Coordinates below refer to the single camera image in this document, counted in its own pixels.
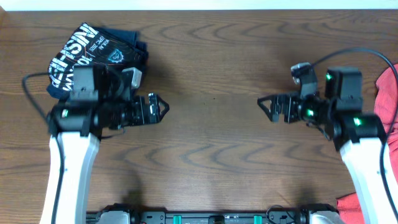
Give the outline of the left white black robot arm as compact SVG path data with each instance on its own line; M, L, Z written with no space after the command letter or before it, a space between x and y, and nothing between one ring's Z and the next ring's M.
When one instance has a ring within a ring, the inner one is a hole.
M142 72L75 65L73 88L47 116L50 173L41 223L85 223L93 164L104 128L156 124L170 109L159 95L134 95Z

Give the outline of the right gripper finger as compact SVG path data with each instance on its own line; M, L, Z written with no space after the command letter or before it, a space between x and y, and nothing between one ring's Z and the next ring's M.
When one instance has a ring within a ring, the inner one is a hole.
M257 103L260 105L265 101L272 101L273 98L274 98L274 95L264 96L264 97L258 98Z
M263 112L266 114L266 116L268 117L268 119L273 122L273 113L271 111L270 108L266 107L262 102L258 103L258 106L260 107L261 110L263 110Z

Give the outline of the orange-red t-shirt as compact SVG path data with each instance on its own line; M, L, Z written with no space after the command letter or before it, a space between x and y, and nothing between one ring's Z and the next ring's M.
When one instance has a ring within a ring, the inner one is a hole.
M385 70L376 81L377 96L374 112L380 117L384 129L391 125L393 112L397 104L397 84L390 68ZM389 154L395 178L397 179L397 118L394 121L392 133L388 137ZM340 218L349 224L364 224L363 214L356 193L340 197L336 201Z

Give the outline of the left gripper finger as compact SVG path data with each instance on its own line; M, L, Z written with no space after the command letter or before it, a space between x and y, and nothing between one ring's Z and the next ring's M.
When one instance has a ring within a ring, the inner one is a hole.
M161 122L164 116L169 112L169 110L170 110L169 108L165 108L162 111L156 112L155 114L156 123Z
M159 105L162 105L165 109L170 108L169 104L166 101L164 101L159 95L156 95L156 98L157 98Z

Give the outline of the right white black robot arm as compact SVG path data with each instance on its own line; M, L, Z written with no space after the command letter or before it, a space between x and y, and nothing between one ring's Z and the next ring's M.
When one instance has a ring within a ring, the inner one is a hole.
M272 122L304 121L333 144L349 171L366 223L397 221L397 182L380 117L363 113L363 76L355 67L330 67L325 96L308 65L292 69L299 91L259 98Z

